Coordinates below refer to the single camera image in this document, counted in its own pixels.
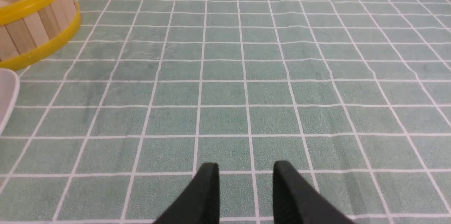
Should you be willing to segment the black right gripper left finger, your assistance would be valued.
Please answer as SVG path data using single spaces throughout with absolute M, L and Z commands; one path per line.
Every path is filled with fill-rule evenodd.
M 219 224 L 220 175 L 217 163 L 203 163 L 155 224 Z

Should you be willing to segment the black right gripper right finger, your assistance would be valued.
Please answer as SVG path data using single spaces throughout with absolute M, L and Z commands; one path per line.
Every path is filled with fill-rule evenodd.
M 275 162 L 273 167 L 273 221 L 275 224 L 354 223 L 286 160 Z

